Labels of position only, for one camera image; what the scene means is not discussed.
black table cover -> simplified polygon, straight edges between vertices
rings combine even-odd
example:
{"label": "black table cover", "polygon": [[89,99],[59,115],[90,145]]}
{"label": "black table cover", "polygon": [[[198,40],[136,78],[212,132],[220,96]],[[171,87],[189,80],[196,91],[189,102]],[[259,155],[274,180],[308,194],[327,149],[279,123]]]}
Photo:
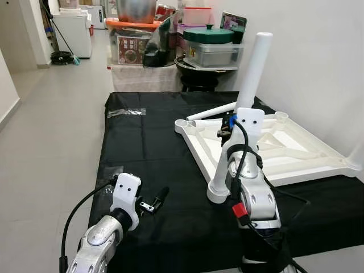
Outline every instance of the black table cover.
{"label": "black table cover", "polygon": [[[123,168],[142,179],[141,195],[146,202],[162,187],[170,187],[161,211],[143,217],[118,246],[109,273],[206,272],[239,266],[244,243],[231,208],[208,201],[206,181],[173,126],[176,119],[236,98],[236,92],[109,96],[96,186]],[[274,113],[258,99],[253,107]],[[134,114],[125,114],[125,109]],[[358,179],[335,176],[281,188],[312,203],[289,227],[287,238],[293,256],[364,243],[364,185]],[[94,196],[89,225],[109,211],[111,197],[110,188]],[[301,203],[281,195],[276,199],[284,224]]]}

white pipe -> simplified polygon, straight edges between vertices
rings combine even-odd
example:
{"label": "white pipe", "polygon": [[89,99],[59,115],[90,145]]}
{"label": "white pipe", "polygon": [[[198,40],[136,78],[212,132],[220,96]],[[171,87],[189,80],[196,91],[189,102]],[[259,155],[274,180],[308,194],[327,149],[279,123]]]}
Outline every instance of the white pipe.
{"label": "white pipe", "polygon": [[217,114],[221,114],[224,112],[228,112],[234,109],[236,102],[232,102],[230,104],[225,104],[207,111],[203,111],[194,115],[190,115],[187,117],[188,121],[194,121],[195,119],[202,119],[202,118],[207,118],[210,117],[212,115],[217,115]]}
{"label": "white pipe", "polygon": [[256,35],[253,52],[235,105],[235,113],[239,107],[251,108],[254,103],[254,97],[263,73],[272,38],[273,34],[269,32],[259,32]]}
{"label": "white pipe", "polygon": [[192,125],[196,128],[210,127],[210,126],[220,126],[222,124],[222,118],[217,119],[196,119],[192,121]]}

white plastic frame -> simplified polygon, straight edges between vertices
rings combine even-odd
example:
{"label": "white plastic frame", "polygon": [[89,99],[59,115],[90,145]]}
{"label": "white plastic frame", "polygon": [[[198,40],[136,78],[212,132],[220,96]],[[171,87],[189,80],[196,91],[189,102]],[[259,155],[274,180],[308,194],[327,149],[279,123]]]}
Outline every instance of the white plastic frame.
{"label": "white plastic frame", "polygon": [[[206,182],[214,177],[221,154],[217,137],[221,123],[221,119],[175,121],[175,131],[183,136]],[[282,112],[265,115],[258,146],[263,171],[275,186],[334,175],[354,177],[361,170]]]}

blue clip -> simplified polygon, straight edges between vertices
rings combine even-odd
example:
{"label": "blue clip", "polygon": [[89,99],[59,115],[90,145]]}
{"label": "blue clip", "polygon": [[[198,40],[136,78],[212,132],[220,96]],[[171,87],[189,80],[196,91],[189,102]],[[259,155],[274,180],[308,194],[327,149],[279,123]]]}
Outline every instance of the blue clip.
{"label": "blue clip", "polygon": [[234,121],[237,119],[237,115],[234,114],[231,118],[229,118],[229,128],[232,129],[234,127]]}

stainless steel pot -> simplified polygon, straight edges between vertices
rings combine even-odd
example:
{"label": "stainless steel pot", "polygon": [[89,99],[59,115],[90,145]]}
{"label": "stainless steel pot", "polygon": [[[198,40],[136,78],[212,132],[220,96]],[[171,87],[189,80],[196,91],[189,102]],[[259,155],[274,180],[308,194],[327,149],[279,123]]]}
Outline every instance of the stainless steel pot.
{"label": "stainless steel pot", "polygon": [[116,4],[122,22],[151,24],[154,21],[156,0],[117,0]]}

